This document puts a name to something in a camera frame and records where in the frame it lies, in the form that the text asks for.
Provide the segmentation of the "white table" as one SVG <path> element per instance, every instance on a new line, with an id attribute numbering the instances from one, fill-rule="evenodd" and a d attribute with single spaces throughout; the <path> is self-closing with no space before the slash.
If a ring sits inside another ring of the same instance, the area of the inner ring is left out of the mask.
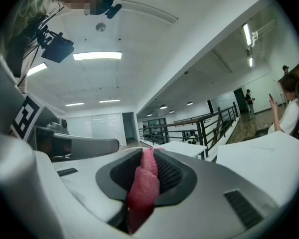
<path id="1" fill-rule="evenodd" d="M 222 145 L 216 162 L 262 189 L 278 206 L 290 202 L 299 187 L 299 140 L 281 131 Z"/>
<path id="2" fill-rule="evenodd" d="M 166 151 L 182 154 L 185 156 L 204 159 L 204 151 L 207 149 L 204 145 L 194 145 L 184 142 L 172 141 L 161 145 Z"/>

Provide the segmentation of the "frosted glass partition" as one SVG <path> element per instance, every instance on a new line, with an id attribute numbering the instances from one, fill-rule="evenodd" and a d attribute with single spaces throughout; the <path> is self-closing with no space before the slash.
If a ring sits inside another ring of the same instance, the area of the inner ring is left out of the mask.
<path id="1" fill-rule="evenodd" d="M 122 115 L 106 114 L 67 119 L 69 134 L 79 137 L 117 139 L 124 142 Z"/>

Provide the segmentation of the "black chest monitor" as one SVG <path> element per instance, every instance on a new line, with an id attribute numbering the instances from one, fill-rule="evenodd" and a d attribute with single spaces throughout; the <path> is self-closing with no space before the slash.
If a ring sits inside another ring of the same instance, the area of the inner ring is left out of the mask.
<path id="1" fill-rule="evenodd" d="M 74 43 L 63 37 L 54 37 L 42 49 L 42 58 L 60 63 L 74 52 Z"/>

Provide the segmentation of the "black metal railing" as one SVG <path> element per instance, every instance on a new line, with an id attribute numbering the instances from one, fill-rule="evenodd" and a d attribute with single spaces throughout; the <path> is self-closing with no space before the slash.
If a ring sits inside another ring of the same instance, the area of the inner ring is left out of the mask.
<path id="1" fill-rule="evenodd" d="M 170 142 L 203 146 L 198 157 L 212 161 L 217 156 L 218 147 L 228 142 L 240 120 L 235 103 L 214 113 L 176 120 L 170 124 L 165 118 L 141 122 L 139 127 L 142 142 L 152 146 L 163 146 Z"/>

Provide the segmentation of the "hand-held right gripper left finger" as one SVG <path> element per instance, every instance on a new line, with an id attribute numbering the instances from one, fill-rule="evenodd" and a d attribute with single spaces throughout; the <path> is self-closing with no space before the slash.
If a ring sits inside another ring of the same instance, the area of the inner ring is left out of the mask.
<path id="1" fill-rule="evenodd" d="M 142 148 L 130 148 L 95 158 L 54 162 L 53 166 L 90 213 L 128 233 L 126 198 L 142 153 Z"/>

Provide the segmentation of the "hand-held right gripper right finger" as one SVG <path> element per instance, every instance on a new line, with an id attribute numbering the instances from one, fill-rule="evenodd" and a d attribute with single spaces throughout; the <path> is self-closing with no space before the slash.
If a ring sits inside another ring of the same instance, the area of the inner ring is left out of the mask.
<path id="1" fill-rule="evenodd" d="M 137 239 L 231 239 L 278 210 L 263 190 L 222 165 L 166 150 L 158 153 L 183 172 L 182 181 L 160 198 L 186 198 L 156 207 L 134 234 Z"/>

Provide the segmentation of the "person's olive shirt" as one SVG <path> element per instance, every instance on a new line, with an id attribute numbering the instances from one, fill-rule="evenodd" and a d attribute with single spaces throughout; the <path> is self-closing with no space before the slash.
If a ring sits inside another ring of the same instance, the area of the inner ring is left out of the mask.
<path id="1" fill-rule="evenodd" d="M 25 76 L 37 46 L 35 33 L 59 0 L 19 0 L 0 28 L 0 55 L 15 79 Z"/>

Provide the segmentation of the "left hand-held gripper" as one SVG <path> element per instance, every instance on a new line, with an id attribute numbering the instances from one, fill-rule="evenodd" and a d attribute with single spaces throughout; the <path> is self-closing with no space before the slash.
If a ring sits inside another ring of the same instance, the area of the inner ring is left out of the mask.
<path id="1" fill-rule="evenodd" d="M 11 124 L 14 135 L 37 148 L 38 131 L 56 132 L 53 140 L 61 143 L 61 149 L 69 151 L 72 159 L 86 159 L 115 153 L 120 143 L 117 139 L 92 138 L 69 135 L 67 120 L 58 117 L 42 100 L 34 95 L 25 96 L 18 114 Z"/>

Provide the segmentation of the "pink cloth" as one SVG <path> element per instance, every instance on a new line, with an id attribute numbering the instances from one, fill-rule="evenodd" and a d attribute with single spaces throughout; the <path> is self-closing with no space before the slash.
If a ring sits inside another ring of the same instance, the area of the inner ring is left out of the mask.
<path id="1" fill-rule="evenodd" d="M 159 196 L 160 181 L 154 148 L 143 151 L 141 164 L 135 170 L 134 181 L 127 196 L 128 228 L 134 234 L 149 218 Z"/>

